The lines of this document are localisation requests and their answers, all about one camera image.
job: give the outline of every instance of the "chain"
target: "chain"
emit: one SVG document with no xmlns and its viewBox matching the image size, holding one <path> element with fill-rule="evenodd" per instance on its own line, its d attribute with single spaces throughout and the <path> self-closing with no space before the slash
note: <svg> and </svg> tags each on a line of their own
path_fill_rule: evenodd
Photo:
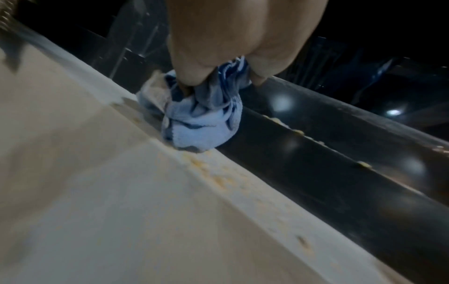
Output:
<svg viewBox="0 0 449 284">
<path fill-rule="evenodd" d="M 18 3 L 19 0 L 0 0 L 0 29 L 9 30 Z"/>
</svg>

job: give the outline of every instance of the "cloth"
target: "cloth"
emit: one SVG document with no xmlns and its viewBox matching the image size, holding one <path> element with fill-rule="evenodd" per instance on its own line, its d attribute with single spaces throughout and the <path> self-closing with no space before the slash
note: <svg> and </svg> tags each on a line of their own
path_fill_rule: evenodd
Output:
<svg viewBox="0 0 449 284">
<path fill-rule="evenodd" d="M 248 63 L 242 57 L 216 68 L 189 97 L 179 89 L 174 70 L 154 73 L 137 97 L 152 114 L 164 115 L 165 140 L 177 148 L 207 151 L 237 132 L 243 109 L 239 90 L 250 84 Z"/>
</svg>

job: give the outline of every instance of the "skin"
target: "skin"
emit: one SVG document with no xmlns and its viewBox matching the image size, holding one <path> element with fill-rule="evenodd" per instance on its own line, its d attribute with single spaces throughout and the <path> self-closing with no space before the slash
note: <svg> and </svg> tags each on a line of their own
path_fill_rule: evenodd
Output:
<svg viewBox="0 0 449 284">
<path fill-rule="evenodd" d="M 166 0 L 167 45 L 178 82 L 201 84 L 245 55 L 254 85 L 286 69 L 318 25 L 327 0 Z"/>
</svg>

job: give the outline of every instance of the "blue cloth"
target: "blue cloth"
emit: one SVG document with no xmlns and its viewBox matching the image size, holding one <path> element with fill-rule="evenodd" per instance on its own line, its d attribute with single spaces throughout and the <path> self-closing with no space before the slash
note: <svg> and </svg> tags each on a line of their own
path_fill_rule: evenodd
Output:
<svg viewBox="0 0 449 284">
<path fill-rule="evenodd" d="M 249 67 L 237 58 L 216 68 L 207 80 L 194 87 L 194 94 L 184 97 L 176 82 L 176 74 L 165 75 L 171 100 L 165 105 L 162 137 L 177 148 L 194 147 L 207 151 L 229 140 L 239 128 L 243 104 L 239 90 L 251 84 Z M 151 94 L 137 93 L 141 105 L 153 114 Z"/>
</svg>

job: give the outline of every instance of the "cleaning rag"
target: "cleaning rag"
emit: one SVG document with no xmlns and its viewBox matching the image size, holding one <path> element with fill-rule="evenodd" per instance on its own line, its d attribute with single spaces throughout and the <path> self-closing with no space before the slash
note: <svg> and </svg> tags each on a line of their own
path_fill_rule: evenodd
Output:
<svg viewBox="0 0 449 284">
<path fill-rule="evenodd" d="M 251 84 L 245 59 L 216 68 L 191 96 L 184 97 L 174 70 L 155 72 L 137 93 L 139 103 L 163 115 L 161 134 L 177 148 L 207 151 L 229 140 L 239 128 L 243 104 L 239 90 Z"/>
</svg>

